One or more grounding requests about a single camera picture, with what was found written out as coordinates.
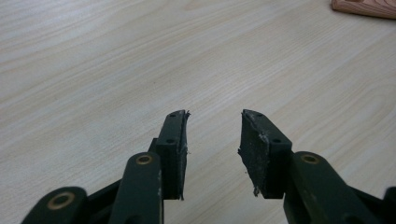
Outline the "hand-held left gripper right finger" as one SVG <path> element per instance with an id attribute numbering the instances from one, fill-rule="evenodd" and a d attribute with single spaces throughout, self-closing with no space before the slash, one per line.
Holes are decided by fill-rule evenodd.
<path id="1" fill-rule="evenodd" d="M 238 154 L 253 183 L 253 194 L 282 199 L 292 142 L 264 114 L 244 109 Z"/>

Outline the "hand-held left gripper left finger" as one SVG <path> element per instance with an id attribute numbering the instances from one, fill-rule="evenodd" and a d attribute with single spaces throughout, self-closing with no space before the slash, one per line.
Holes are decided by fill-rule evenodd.
<path id="1" fill-rule="evenodd" d="M 187 121 L 190 113 L 178 110 L 168 114 L 160 134 L 154 138 L 149 151 L 161 159 L 163 198 L 165 200 L 183 200 L 184 183 L 187 168 Z"/>

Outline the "wooden board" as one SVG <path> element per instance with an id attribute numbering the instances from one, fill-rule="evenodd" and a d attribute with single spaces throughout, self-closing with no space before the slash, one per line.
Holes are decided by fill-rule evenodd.
<path id="1" fill-rule="evenodd" d="M 333 10 L 396 20 L 396 0 L 331 0 Z"/>

